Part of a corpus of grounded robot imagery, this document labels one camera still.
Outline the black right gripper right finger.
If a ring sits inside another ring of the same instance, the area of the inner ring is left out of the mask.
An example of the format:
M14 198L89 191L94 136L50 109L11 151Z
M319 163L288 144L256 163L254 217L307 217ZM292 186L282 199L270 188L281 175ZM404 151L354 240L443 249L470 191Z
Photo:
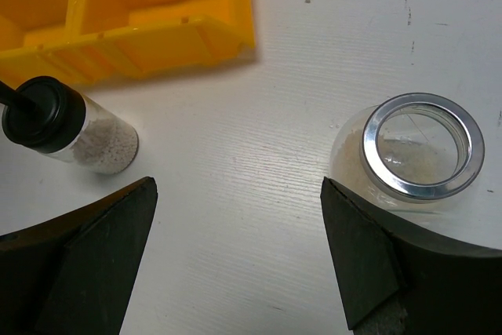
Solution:
M498 334L501 252L440 235L325 178L322 215L355 334Z

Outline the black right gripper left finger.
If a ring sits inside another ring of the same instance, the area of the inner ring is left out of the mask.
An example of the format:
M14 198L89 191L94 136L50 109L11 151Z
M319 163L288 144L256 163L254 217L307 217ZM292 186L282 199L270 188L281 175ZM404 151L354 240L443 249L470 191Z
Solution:
M1 237L3 334L118 334L158 201L144 177Z

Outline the black-lid white spice jar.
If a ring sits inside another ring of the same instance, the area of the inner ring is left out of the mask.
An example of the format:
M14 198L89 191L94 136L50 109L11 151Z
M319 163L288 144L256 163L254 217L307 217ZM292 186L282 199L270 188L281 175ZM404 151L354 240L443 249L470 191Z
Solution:
M139 149L136 130L51 76L17 89L1 84L2 130L14 144L99 174L126 169Z

